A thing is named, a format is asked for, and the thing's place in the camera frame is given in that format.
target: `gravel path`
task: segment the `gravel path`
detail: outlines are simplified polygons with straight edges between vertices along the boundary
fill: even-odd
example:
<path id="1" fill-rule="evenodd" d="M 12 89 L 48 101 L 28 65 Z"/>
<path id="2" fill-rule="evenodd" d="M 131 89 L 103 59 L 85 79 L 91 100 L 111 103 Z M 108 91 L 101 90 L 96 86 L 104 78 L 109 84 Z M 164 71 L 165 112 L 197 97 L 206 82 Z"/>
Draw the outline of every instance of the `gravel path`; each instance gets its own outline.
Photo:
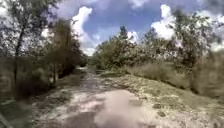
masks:
<path id="1" fill-rule="evenodd" d="M 155 109 L 153 101 L 105 86 L 104 78 L 88 73 L 80 87 L 52 95 L 72 94 L 69 102 L 40 112 L 36 128 L 222 128 L 204 112 Z"/>

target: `tree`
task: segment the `tree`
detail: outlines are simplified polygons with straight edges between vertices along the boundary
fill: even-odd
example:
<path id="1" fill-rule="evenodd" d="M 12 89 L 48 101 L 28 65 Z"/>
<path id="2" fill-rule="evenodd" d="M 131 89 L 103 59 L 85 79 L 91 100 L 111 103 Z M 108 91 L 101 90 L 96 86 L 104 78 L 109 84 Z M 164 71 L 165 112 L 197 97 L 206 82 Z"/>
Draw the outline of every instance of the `tree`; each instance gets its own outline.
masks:
<path id="1" fill-rule="evenodd" d="M 80 44 L 77 35 L 72 34 L 70 22 L 66 20 L 59 19 L 54 25 L 52 33 L 52 50 L 49 54 L 49 61 L 53 62 L 54 72 L 58 70 L 59 78 L 62 78 L 71 73 L 80 63 Z"/>
<path id="2" fill-rule="evenodd" d="M 91 63 L 97 69 L 118 69 L 140 64 L 147 60 L 146 55 L 141 46 L 130 42 L 126 28 L 121 27 L 119 35 L 97 47 Z"/>
<path id="3" fill-rule="evenodd" d="M 57 0 L 6 0 L 8 19 L 5 22 L 5 41 L 14 44 L 14 81 L 17 83 L 18 59 L 24 43 L 37 41 L 48 17 L 53 16 L 51 7 Z"/>
<path id="4" fill-rule="evenodd" d="M 173 39 L 165 40 L 158 37 L 155 29 L 152 28 L 147 32 L 142 42 L 147 50 L 148 57 L 151 61 L 157 59 L 163 59 L 168 61 L 174 61 L 176 46 Z"/>
<path id="5" fill-rule="evenodd" d="M 175 32 L 174 41 L 181 45 L 178 47 L 178 57 L 183 65 L 192 68 L 198 58 L 210 52 L 212 43 L 220 42 L 220 38 L 213 32 L 208 17 L 201 17 L 197 13 L 186 15 L 181 10 L 173 15 L 176 20 L 170 27 Z"/>
<path id="6" fill-rule="evenodd" d="M 125 26 L 120 27 L 119 39 L 121 40 L 128 40 L 128 32 Z"/>

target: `grass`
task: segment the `grass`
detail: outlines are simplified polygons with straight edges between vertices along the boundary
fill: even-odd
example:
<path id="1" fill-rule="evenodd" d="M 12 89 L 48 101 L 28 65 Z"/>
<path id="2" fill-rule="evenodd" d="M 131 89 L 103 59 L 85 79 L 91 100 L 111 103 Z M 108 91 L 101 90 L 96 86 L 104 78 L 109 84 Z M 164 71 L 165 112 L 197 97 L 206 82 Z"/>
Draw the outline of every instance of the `grass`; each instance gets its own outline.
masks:
<path id="1" fill-rule="evenodd" d="M 154 107 L 157 109 L 167 108 L 178 111 L 201 111 L 205 109 L 209 115 L 214 117 L 224 115 L 224 106 L 218 104 L 217 100 L 198 96 L 190 91 L 181 90 L 163 82 L 132 75 L 106 79 L 109 79 L 112 83 L 117 83 L 117 86 L 128 86 L 127 89 L 135 92 L 140 98 L 153 101 L 155 103 Z"/>
<path id="2" fill-rule="evenodd" d="M 15 128 L 32 128 L 33 117 L 33 103 L 37 104 L 41 111 L 50 111 L 52 108 L 56 108 L 67 102 L 72 94 L 68 94 L 63 91 L 66 86 L 79 86 L 81 79 L 85 76 L 85 72 L 76 71 L 68 77 L 60 79 L 56 82 L 56 89 L 53 89 L 43 95 L 32 97 L 24 101 L 14 101 L 6 105 L 2 105 L 7 100 L 12 98 L 11 93 L 0 93 L 0 113 L 15 127 Z"/>

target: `tree trunk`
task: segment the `tree trunk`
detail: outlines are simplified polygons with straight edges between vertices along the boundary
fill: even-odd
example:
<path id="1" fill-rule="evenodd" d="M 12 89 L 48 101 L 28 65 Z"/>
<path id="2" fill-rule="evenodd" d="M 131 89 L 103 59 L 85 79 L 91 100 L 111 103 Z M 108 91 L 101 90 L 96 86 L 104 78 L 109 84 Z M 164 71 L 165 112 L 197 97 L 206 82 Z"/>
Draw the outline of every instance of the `tree trunk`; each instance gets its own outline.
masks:
<path id="1" fill-rule="evenodd" d="M 18 73 L 18 59 L 19 59 L 19 53 L 20 53 L 20 47 L 22 46 L 22 39 L 24 35 L 24 28 L 22 29 L 19 39 L 15 48 L 15 60 L 14 60 L 14 82 L 15 85 L 17 85 L 17 73 Z"/>

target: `sky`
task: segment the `sky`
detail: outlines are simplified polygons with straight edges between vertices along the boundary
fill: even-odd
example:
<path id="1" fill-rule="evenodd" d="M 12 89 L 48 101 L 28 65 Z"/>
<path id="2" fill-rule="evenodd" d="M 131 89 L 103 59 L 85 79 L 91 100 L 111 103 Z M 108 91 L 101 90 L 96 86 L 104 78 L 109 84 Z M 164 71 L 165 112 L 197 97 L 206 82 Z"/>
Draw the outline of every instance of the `sky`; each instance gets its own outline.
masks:
<path id="1" fill-rule="evenodd" d="M 62 0 L 56 10 L 59 18 L 72 19 L 73 30 L 79 35 L 81 49 L 92 55 L 95 48 L 126 26 L 132 42 L 141 41 L 152 27 L 160 37 L 171 38 L 167 27 L 175 18 L 172 11 L 181 8 L 186 13 L 198 12 L 224 23 L 223 6 L 207 6 L 206 0 Z"/>

